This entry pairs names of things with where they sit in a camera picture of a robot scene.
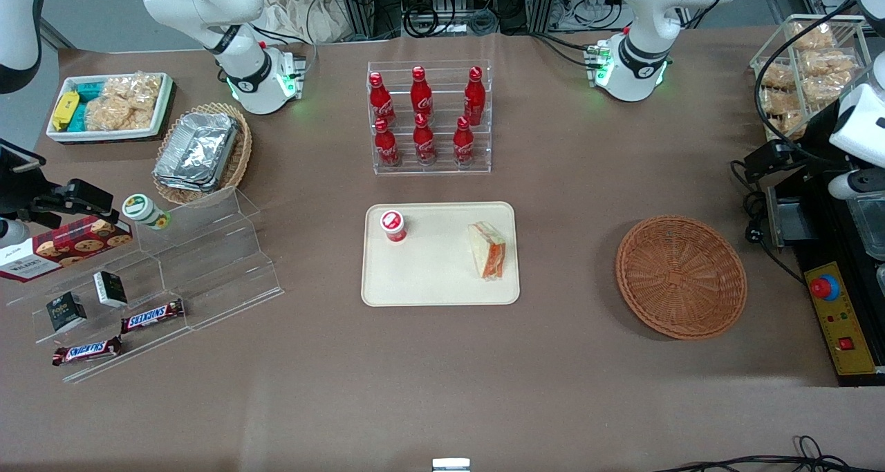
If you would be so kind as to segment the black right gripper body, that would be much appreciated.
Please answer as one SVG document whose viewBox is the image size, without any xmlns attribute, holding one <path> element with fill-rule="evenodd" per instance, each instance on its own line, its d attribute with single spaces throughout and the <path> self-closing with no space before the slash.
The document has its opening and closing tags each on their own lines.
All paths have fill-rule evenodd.
<svg viewBox="0 0 885 472">
<path fill-rule="evenodd" d="M 48 192 L 44 157 L 1 139 L 1 214 L 18 214 Z"/>
</svg>

